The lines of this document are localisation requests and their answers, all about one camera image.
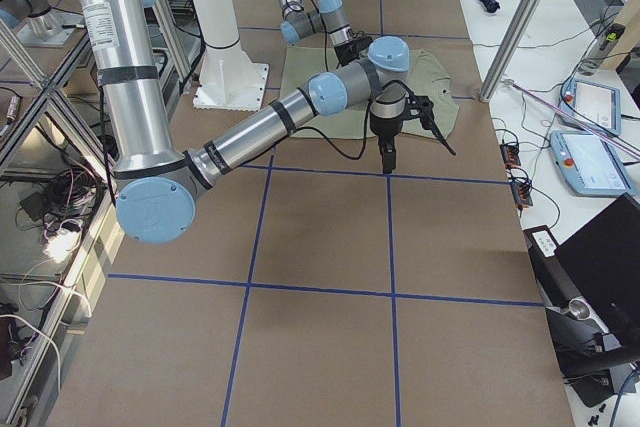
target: screen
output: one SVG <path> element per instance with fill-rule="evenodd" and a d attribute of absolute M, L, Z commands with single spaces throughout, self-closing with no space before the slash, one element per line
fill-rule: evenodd
<path fill-rule="evenodd" d="M 606 129 L 613 127 L 615 94 L 611 89 L 576 82 L 574 109 Z"/>
<path fill-rule="evenodd" d="M 640 343 L 638 239 L 640 205 L 623 194 L 556 249 L 562 268 L 622 344 Z"/>
<path fill-rule="evenodd" d="M 587 189 L 625 190 L 626 184 L 609 151 L 595 135 L 564 134 L 569 154 Z"/>

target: white mounting plate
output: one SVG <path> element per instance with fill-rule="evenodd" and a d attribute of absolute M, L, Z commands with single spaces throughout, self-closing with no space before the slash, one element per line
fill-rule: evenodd
<path fill-rule="evenodd" d="M 62 25 L 84 24 L 84 17 L 80 14 L 71 14 L 66 12 L 56 12 Z M 71 35 L 76 31 L 75 28 L 62 29 L 62 31 L 48 39 L 36 37 L 31 30 L 29 24 L 26 24 L 18 31 L 18 40 L 25 47 L 49 47 L 59 49 L 64 47 Z"/>
<path fill-rule="evenodd" d="M 260 110 L 269 75 L 269 64 L 253 64 L 253 67 L 262 79 L 260 85 L 250 85 L 245 88 L 242 94 L 225 101 L 217 84 L 203 84 L 196 91 L 193 106 L 198 109 Z"/>

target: white cable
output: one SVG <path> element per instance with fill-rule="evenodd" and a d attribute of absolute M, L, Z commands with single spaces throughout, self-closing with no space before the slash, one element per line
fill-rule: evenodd
<path fill-rule="evenodd" d="M 31 325 L 31 323 L 29 321 L 23 319 L 19 315 L 2 314 L 2 315 L 0 315 L 0 319 L 2 319 L 2 318 L 10 318 L 10 319 L 19 320 L 20 322 L 25 324 L 27 327 L 29 327 L 31 330 L 36 332 L 38 335 L 41 335 L 42 338 L 45 339 L 49 343 L 49 345 L 51 345 L 53 347 L 53 350 L 56 351 L 56 357 L 58 358 L 58 393 L 60 393 L 60 388 L 61 388 L 60 382 L 61 382 L 61 378 L 62 378 L 62 356 L 60 355 L 60 349 L 58 349 L 58 346 L 53 341 L 53 339 L 51 337 L 49 337 L 47 334 L 45 334 L 44 332 L 42 332 L 37 327 L 34 327 L 33 325 Z"/>

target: electronic device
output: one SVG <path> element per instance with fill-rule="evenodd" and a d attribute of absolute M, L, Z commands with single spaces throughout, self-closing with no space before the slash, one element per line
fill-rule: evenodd
<path fill-rule="evenodd" d="M 565 181 L 577 195 L 617 197 L 638 190 L 615 150 L 587 132 L 555 131 L 551 150 Z"/>
<path fill-rule="evenodd" d="M 620 343 L 640 344 L 640 204 L 624 194 L 556 249 L 578 290 Z"/>
<path fill-rule="evenodd" d="M 620 135 L 622 117 L 620 91 L 614 87 L 571 79 L 562 87 L 560 109 L 581 121 L 591 122 L 605 133 Z M 570 119 L 562 122 L 575 126 Z"/>

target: black tape band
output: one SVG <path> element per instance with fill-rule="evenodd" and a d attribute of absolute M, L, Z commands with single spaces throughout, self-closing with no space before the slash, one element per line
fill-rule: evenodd
<path fill-rule="evenodd" d="M 128 180 L 140 179 L 142 177 L 156 177 L 166 174 L 167 172 L 179 170 L 184 167 L 186 163 L 187 161 L 183 158 L 176 162 L 159 165 L 158 167 L 149 167 L 148 169 L 114 171 L 113 178 L 116 180 Z"/>
<path fill-rule="evenodd" d="M 35 19 L 37 17 L 40 17 L 41 15 L 48 14 L 49 12 L 51 12 L 51 6 L 47 7 L 42 12 L 38 12 L 37 14 L 27 15 L 27 17 L 29 17 L 30 19 Z"/>
<path fill-rule="evenodd" d="M 313 112 L 314 117 L 318 116 L 318 111 L 316 110 L 315 106 L 313 105 L 313 102 L 311 102 L 311 97 L 309 97 L 309 95 L 302 90 L 300 87 L 298 87 L 298 92 L 300 92 L 302 94 L 302 96 L 304 97 L 304 100 L 307 101 L 307 104 L 309 104 L 309 107 L 311 107 L 311 112 Z"/>
<path fill-rule="evenodd" d="M 189 152 L 187 152 L 186 150 L 183 152 L 184 154 L 184 158 L 187 162 L 187 167 L 189 167 L 189 171 L 191 172 L 191 174 L 195 177 L 195 179 L 200 182 L 200 185 L 202 185 L 202 187 L 204 187 L 205 189 L 209 190 L 211 187 L 213 187 L 213 185 L 211 185 L 207 179 L 204 178 L 204 175 L 202 175 L 202 173 L 200 172 L 200 170 L 198 170 L 198 167 L 196 167 L 196 164 L 193 162 L 193 159 L 191 158 L 191 156 L 189 155 Z"/>
<path fill-rule="evenodd" d="M 111 67 L 98 71 L 98 86 L 109 84 L 123 84 L 133 80 L 158 79 L 158 69 L 155 65 L 141 65 L 131 67 Z"/>
<path fill-rule="evenodd" d="M 218 168 L 218 170 L 222 175 L 225 175 L 231 172 L 231 168 L 224 161 L 224 159 L 222 158 L 222 155 L 220 155 L 220 152 L 218 152 L 218 149 L 216 148 L 216 146 L 213 144 L 212 141 L 204 144 L 204 150 L 207 151 L 207 154 L 209 155 L 211 162 L 213 162 L 213 164 Z"/>
<path fill-rule="evenodd" d="M 238 37 L 237 40 L 233 44 L 225 45 L 224 47 L 216 47 L 215 45 L 207 44 L 206 42 L 205 42 L 205 45 L 207 47 L 211 47 L 212 49 L 225 50 L 225 49 L 230 49 L 231 47 L 234 47 L 234 46 L 238 45 L 239 42 L 240 42 L 240 37 Z"/>
<path fill-rule="evenodd" d="M 360 59 L 358 60 L 358 64 L 360 64 L 364 73 L 367 74 L 369 87 L 371 87 L 371 98 L 375 99 L 382 93 L 382 84 L 380 83 L 380 77 L 378 77 L 376 66 L 368 59 Z"/>
<path fill-rule="evenodd" d="M 287 130 L 287 134 L 289 135 L 293 134 L 296 131 L 296 124 L 294 124 L 293 119 L 291 118 L 291 115 L 289 115 L 289 112 L 287 112 L 287 109 L 284 108 L 284 105 L 282 105 L 282 102 L 280 102 L 279 100 L 274 100 L 269 105 L 273 110 L 276 111 L 276 114 L 278 114 L 278 117 L 280 117 L 280 120 L 284 124 L 284 128 Z"/>

